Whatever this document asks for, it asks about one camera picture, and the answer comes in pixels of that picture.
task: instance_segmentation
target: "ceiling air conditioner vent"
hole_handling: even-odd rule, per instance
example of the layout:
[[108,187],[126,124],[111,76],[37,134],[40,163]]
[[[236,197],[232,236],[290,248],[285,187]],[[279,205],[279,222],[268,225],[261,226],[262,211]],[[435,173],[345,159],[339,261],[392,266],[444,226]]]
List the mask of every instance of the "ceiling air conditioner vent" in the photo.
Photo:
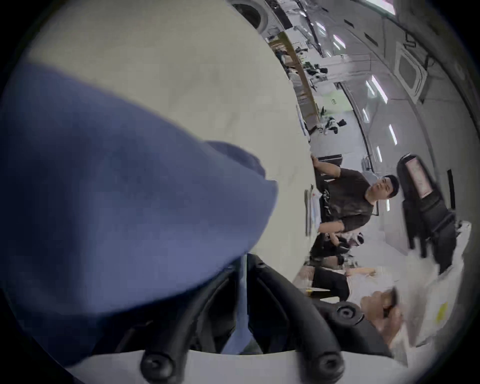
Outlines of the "ceiling air conditioner vent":
[[417,103],[428,74],[418,60],[399,42],[396,43],[394,73],[412,101]]

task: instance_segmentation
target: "yellow object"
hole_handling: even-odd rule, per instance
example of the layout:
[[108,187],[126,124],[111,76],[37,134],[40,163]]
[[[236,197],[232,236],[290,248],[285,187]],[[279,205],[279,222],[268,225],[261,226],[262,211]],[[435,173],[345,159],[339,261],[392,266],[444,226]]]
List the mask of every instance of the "yellow object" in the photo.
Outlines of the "yellow object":
[[437,313],[437,319],[436,319],[437,324],[440,324],[444,319],[445,312],[447,311],[447,307],[448,307],[447,301],[440,306],[440,309],[438,310],[438,313]]

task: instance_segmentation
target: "man's arm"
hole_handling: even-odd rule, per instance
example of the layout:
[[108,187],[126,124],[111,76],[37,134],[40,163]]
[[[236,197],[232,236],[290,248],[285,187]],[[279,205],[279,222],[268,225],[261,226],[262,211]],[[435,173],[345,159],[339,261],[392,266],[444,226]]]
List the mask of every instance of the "man's arm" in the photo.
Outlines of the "man's arm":
[[375,268],[349,268],[345,272],[347,276],[353,276],[356,274],[361,274],[361,275],[374,275],[376,272]]
[[345,229],[341,220],[321,223],[318,227],[318,233],[341,232]]
[[318,159],[312,155],[313,167],[316,168],[319,172],[324,173],[328,176],[339,178],[340,177],[340,167],[335,164],[324,163],[318,161]]

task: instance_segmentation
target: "desk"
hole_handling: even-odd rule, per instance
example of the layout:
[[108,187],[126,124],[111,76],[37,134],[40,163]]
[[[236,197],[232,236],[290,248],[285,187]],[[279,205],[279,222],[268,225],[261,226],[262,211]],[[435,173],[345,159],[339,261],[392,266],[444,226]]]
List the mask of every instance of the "desk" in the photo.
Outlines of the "desk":
[[278,181],[278,200],[252,252],[293,280],[311,247],[303,200],[315,181],[310,147],[278,59],[225,1],[67,4],[27,58],[257,156]]

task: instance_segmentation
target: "fluorescent light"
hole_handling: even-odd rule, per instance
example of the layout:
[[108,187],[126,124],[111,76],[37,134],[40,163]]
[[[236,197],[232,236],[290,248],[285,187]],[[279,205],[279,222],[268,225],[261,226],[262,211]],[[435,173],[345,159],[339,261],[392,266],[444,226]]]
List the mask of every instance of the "fluorescent light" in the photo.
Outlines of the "fluorescent light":
[[382,89],[382,87],[380,87],[380,84],[378,84],[378,81],[377,79],[375,79],[375,76],[372,76],[372,83],[373,85],[375,86],[375,88],[377,88],[378,92],[380,93],[380,96],[382,97],[382,99],[384,100],[385,104],[387,103],[388,101],[388,97],[387,95],[385,94],[384,90]]
[[333,35],[333,38],[336,40],[338,44],[340,44],[343,48],[346,48],[345,43],[338,38],[337,35]]
[[365,122],[366,123],[370,122],[370,119],[368,118],[367,111],[365,110],[365,108],[362,108],[361,111],[363,112],[363,117],[364,117]]
[[324,27],[323,25],[321,25],[318,21],[317,21],[316,23],[317,23],[317,25],[318,25],[318,27],[319,27],[320,29],[323,29],[324,31],[327,31],[327,30],[325,29],[325,27]]
[[365,0],[369,3],[376,5],[377,7],[382,8],[383,10],[390,12],[392,15],[395,14],[395,8],[392,4],[387,3],[385,0]]
[[373,90],[373,88],[372,88],[372,86],[370,85],[370,83],[368,82],[368,80],[366,81],[366,83],[367,83],[367,87],[368,87],[368,89],[370,89],[370,92],[372,93],[372,95],[375,96],[375,91]]
[[390,128],[390,133],[392,134],[392,139],[393,139],[393,142],[395,143],[395,145],[397,145],[397,141],[396,141],[396,136],[395,136],[395,132],[393,132],[393,128],[392,128],[392,124],[390,124],[388,126],[388,128]]
[[378,159],[382,162],[382,154],[380,153],[380,148],[377,146]]

